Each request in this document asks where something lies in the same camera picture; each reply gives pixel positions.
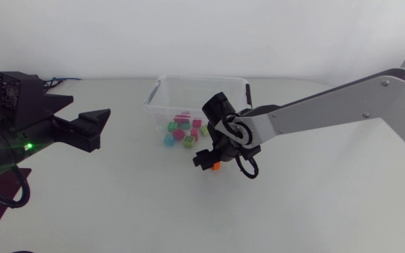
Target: white table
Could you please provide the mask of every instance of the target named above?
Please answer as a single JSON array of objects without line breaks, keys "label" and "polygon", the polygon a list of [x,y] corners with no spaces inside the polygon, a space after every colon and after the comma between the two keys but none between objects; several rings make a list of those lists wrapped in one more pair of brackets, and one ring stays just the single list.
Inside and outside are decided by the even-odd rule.
[{"label": "white table", "polygon": [[[27,206],[0,222],[0,252],[405,252],[405,143],[380,119],[276,137],[250,180],[234,161],[164,148],[143,101],[154,79],[67,81],[57,115],[110,108],[102,148],[56,143],[25,160]],[[250,79],[255,106],[330,87]]]}]

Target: pink cube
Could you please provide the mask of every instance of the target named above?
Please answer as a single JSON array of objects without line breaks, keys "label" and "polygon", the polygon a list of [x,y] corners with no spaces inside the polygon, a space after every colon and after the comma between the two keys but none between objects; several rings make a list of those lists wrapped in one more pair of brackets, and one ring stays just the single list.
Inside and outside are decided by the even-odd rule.
[{"label": "pink cube", "polygon": [[186,132],[184,132],[184,131],[182,131],[180,129],[174,130],[174,132],[173,132],[173,136],[178,141],[182,140],[185,137],[185,135],[186,135]]},{"label": "pink cube", "polygon": [[195,137],[195,141],[198,141],[198,129],[191,129],[190,136]]},{"label": "pink cube", "polygon": [[193,127],[199,128],[202,125],[203,125],[203,121],[201,119],[194,119],[193,120],[193,123],[192,123]]},{"label": "pink cube", "polygon": [[174,121],[178,123],[189,123],[190,115],[176,115],[174,116]]}]

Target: plastic container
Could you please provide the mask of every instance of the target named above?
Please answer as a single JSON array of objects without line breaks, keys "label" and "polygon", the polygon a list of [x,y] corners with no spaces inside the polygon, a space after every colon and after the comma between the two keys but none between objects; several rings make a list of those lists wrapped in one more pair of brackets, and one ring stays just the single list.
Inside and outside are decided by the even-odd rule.
[{"label": "plastic container", "polygon": [[[190,136],[191,129],[195,128],[193,127],[194,119],[202,120],[203,126],[207,124],[207,118],[202,111],[203,105],[219,92],[224,92],[237,111],[248,108],[247,83],[247,80],[241,78],[162,75],[157,79],[153,90],[146,99],[144,109],[152,117],[158,136],[162,144],[166,146],[165,136],[173,134],[173,131],[169,131],[169,123],[178,121],[179,129],[185,131],[186,136]],[[190,129],[187,128],[188,125],[180,122],[187,119],[191,125]],[[198,133],[198,141],[192,147],[198,146],[204,139],[210,139],[209,136],[203,136],[202,130],[199,130]],[[183,145],[184,140],[174,140],[174,147],[189,146]]]}]

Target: blue cube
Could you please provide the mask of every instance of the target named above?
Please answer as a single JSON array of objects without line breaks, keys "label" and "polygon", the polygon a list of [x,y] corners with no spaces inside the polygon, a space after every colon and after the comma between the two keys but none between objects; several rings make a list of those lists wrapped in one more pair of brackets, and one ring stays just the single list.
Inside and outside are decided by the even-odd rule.
[{"label": "blue cube", "polygon": [[165,139],[163,140],[163,143],[169,147],[174,146],[174,137],[172,134],[167,134],[165,136]]}]

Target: yellow-green cube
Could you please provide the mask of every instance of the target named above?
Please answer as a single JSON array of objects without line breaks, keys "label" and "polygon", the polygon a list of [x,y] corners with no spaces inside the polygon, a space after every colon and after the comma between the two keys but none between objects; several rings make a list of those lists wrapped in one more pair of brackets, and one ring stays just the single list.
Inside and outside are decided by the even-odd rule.
[{"label": "yellow-green cube", "polygon": [[186,146],[187,148],[193,147],[194,144],[195,144],[195,137],[193,137],[193,136],[186,136],[186,137],[184,138],[184,146]]},{"label": "yellow-green cube", "polygon": [[200,131],[201,131],[201,134],[203,136],[208,136],[209,135],[209,129],[207,129],[207,125],[201,126]]}]

